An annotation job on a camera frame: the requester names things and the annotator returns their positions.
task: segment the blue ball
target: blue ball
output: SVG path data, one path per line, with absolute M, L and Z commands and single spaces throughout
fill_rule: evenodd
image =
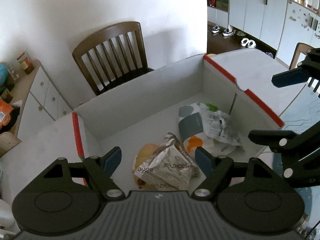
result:
M 8 78 L 8 71 L 3 64 L 0 64 L 0 86 L 4 85 Z

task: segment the cable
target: cable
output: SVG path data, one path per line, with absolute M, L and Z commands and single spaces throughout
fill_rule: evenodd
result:
M 307 239 L 308 236 L 310 236 L 311 232 L 312 232 L 313 230 L 315 230 L 315 228 L 316 228 L 319 224 L 320 224 L 320 220 L 319 220 L 318 223 L 316 223 L 315 226 L 309 231 L 309 233 L 307 234 L 307 236 L 305 237 L 305 239 Z

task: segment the wooden chair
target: wooden chair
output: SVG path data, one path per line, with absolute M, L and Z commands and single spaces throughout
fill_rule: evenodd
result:
M 130 32 L 134 32 L 133 37 L 135 36 L 137 42 L 137 48 L 139 51 L 139 56 L 142 65 L 142 67 L 140 68 L 138 67 L 137 58 L 134 54 L 134 49 L 132 47 L 132 43 L 128 35 Z M 132 66 L 132 68 L 130 68 L 125 48 L 120 39 L 121 35 L 123 35 L 125 45 L 127 45 L 127 49 L 130 52 L 132 62 L 134 64 L 134 67 Z M 115 38 L 117 48 L 121 51 L 125 67 L 121 64 L 121 60 L 117 52 L 117 49 L 114 46 L 113 41 L 111 40 L 112 38 Z M 111 56 L 108 53 L 108 50 L 104 42 L 106 42 L 107 46 L 109 46 L 109 51 L 112 51 L 115 59 L 114 62 L 116 62 L 116 64 L 113 64 Z M 98 49 L 100 49 L 100 52 L 102 55 L 104 55 L 106 61 L 101 57 Z M 93 69 L 93 71 L 91 72 L 95 73 L 95 78 L 93 78 L 87 65 L 84 63 L 82 56 L 84 56 L 85 54 L 90 62 L 90 64 L 88 64 L 87 62 L 87 65 L 89 65 L 89 67 L 91 65 L 91 70 Z M 91 34 L 73 50 L 72 56 L 76 64 L 78 65 L 81 73 L 84 75 L 85 79 L 87 80 L 87 82 L 89 83 L 96 95 L 100 95 L 107 90 L 110 90 L 116 86 L 119 86 L 129 80 L 132 80 L 153 70 L 148 68 L 146 52 L 143 44 L 142 31 L 139 22 L 117 23 Z M 102 73 L 101 71 L 99 71 L 95 63 L 97 61 L 101 66 L 100 70 L 102 70 Z
M 300 54 L 304 54 L 304 55 L 307 55 L 307 51 L 309 49 L 313 49 L 313 47 L 311 47 L 310 45 L 307 45 L 307 44 L 304 44 L 304 43 L 301 43 L 299 42 L 296 46 L 296 49 L 294 51 L 294 54 L 293 54 L 293 58 L 292 58 L 292 61 L 291 61 L 291 64 L 290 64 L 290 67 L 289 67 L 289 70 L 290 69 L 293 69 L 296 67 L 297 63 L 298 63 L 298 60 L 299 60 L 299 56 Z M 312 78 L 308 84 L 308 87 L 311 87 L 313 82 L 315 81 L 314 78 Z M 320 86 L 320 81 L 318 81 L 318 83 L 316 84 L 316 86 L 314 87 L 313 89 L 313 92 L 316 93 L 316 91 L 318 90 Z

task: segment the cabinet handle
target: cabinet handle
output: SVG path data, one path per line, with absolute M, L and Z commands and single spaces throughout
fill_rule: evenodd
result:
M 312 23 L 313 23 L 313 17 L 311 17 L 311 24 L 310 24 L 310 28 L 312 28 Z
M 315 28 L 313 29 L 314 31 L 316 31 L 317 30 L 317 28 L 318 28 L 318 20 L 315 22 Z

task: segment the silver foil wrapper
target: silver foil wrapper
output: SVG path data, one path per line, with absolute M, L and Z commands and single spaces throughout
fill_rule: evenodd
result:
M 188 190 L 190 179 L 198 176 L 199 168 L 177 137 L 167 133 L 160 147 L 134 174 L 154 190 Z

